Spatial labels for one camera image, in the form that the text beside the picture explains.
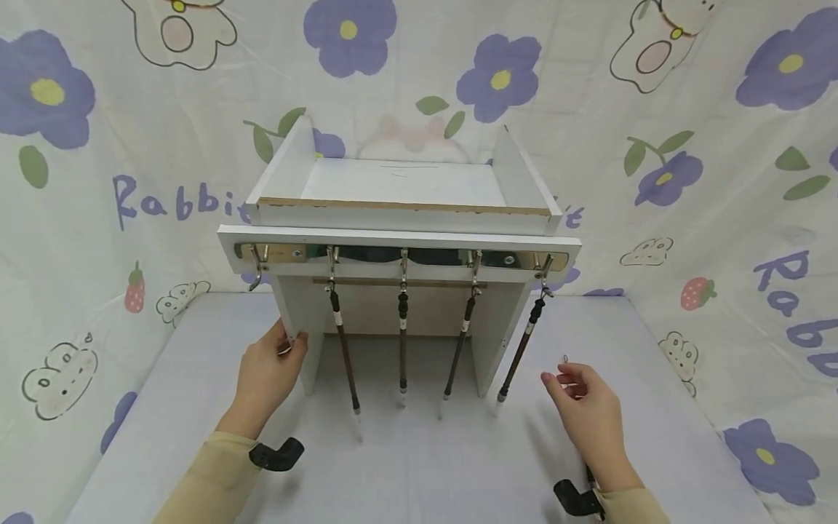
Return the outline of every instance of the white shelf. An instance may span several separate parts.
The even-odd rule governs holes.
[[[561,211],[503,127],[493,165],[317,158],[299,117],[247,198],[256,226],[554,236]]]
[[[282,197],[266,187],[263,197]],[[505,207],[492,167],[484,164],[318,158],[301,199]]]

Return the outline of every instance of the hand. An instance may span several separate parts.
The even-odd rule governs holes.
[[[542,373],[565,430],[604,492],[642,488],[623,444],[620,399],[590,366],[560,364]]]
[[[288,336],[282,319],[247,347],[241,357],[235,398],[215,431],[254,440],[259,437],[267,419],[285,402],[297,383],[308,351],[308,334],[300,333],[291,350],[278,355],[287,347]]]

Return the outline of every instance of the cartoon print backdrop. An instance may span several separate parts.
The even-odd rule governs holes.
[[[215,229],[306,111],[325,157],[517,133],[585,245],[553,287],[628,296],[776,520],[831,521],[835,4],[6,0],[0,521],[63,521],[180,315],[252,281]]]

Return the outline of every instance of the black strap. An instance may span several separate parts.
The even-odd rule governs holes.
[[[570,480],[564,479],[553,486],[553,493],[568,515],[599,515],[600,519],[605,520],[605,510],[593,490],[580,494]]]
[[[251,462],[263,470],[288,471],[294,467],[303,451],[303,443],[291,437],[277,450],[257,442],[256,447],[251,449],[250,457]]]

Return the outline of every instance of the beige sleeve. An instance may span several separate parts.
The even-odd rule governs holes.
[[[216,431],[154,517],[154,524],[233,524],[261,471],[255,440]]]
[[[670,519],[649,490],[602,493],[595,490],[605,510],[606,524],[669,524]]]

